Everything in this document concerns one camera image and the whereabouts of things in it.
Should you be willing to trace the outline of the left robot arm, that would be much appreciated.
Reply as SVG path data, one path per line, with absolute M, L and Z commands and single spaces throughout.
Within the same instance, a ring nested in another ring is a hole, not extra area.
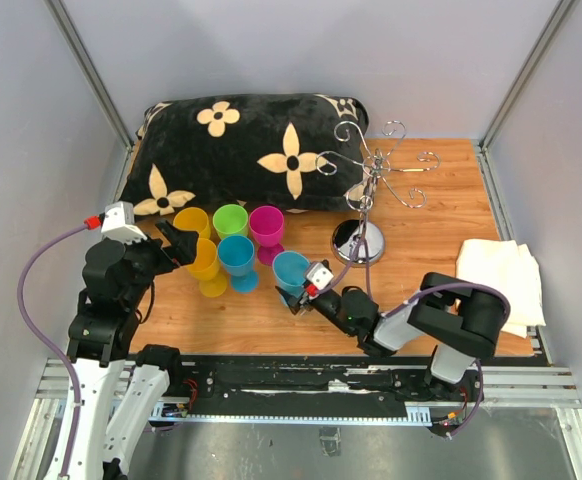
M 175 347 L 147 345 L 138 354 L 131 384 L 119 406 L 112 405 L 140 324 L 139 303 L 154 288 L 156 276 L 194 262 L 199 235 L 166 220 L 162 236 L 129 244 L 103 239 L 85 255 L 77 315 L 69 327 L 67 356 L 76 375 L 59 445 L 71 448 L 61 479 L 125 479 L 149 416 L 163 396 L 185 383 Z

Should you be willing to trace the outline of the chrome wine glass rack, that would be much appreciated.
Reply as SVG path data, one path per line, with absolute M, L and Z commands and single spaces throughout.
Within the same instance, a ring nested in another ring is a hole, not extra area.
M 422 164 L 420 167 L 393 167 L 389 158 L 402 144 L 406 133 L 406 126 L 402 122 L 392 120 L 382 127 L 382 134 L 395 140 L 388 151 L 381 148 L 372 150 L 363 142 L 365 156 L 362 160 L 355 160 L 333 150 L 317 155 L 315 165 L 317 171 L 324 176 L 335 175 L 346 163 L 358 167 L 362 174 L 361 181 L 344 193 L 346 205 L 358 214 L 358 218 L 340 223 L 331 237 L 332 251 L 344 264 L 355 267 L 370 266 L 377 263 L 385 253 L 385 236 L 380 227 L 369 220 L 379 186 L 385 186 L 399 204 L 409 209 L 420 209 L 427 203 L 424 191 L 416 187 L 409 190 L 407 199 L 401 198 L 387 179 L 390 173 L 423 173 L 441 166 L 441 157 L 438 154 L 424 151 L 416 155 L 416 159 Z

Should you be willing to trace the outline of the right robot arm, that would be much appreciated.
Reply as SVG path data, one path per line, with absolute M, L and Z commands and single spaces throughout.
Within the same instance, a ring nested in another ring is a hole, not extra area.
M 294 314 L 314 310 L 338 330 L 357 339 L 370 357 L 388 357 L 407 343 L 428 335 L 438 342 L 424 375 L 426 392 L 445 400 L 457 392 L 465 371 L 495 354 L 511 305 L 493 287 L 429 272 L 409 299 L 382 312 L 359 287 L 332 288 L 326 261 L 313 262 L 300 274 L 297 287 L 276 290 Z

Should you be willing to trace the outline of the blue plastic goblet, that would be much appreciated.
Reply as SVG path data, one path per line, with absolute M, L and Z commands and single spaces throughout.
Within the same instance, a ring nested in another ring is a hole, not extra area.
M 292 296 L 301 295 L 309 265 L 310 261 L 300 253 L 289 250 L 279 253 L 272 263 L 277 286 Z
M 228 236 L 221 240 L 217 252 L 222 267 L 230 275 L 231 287 L 241 294 L 254 291 L 259 284 L 259 276 L 254 269 L 253 242 L 242 235 Z

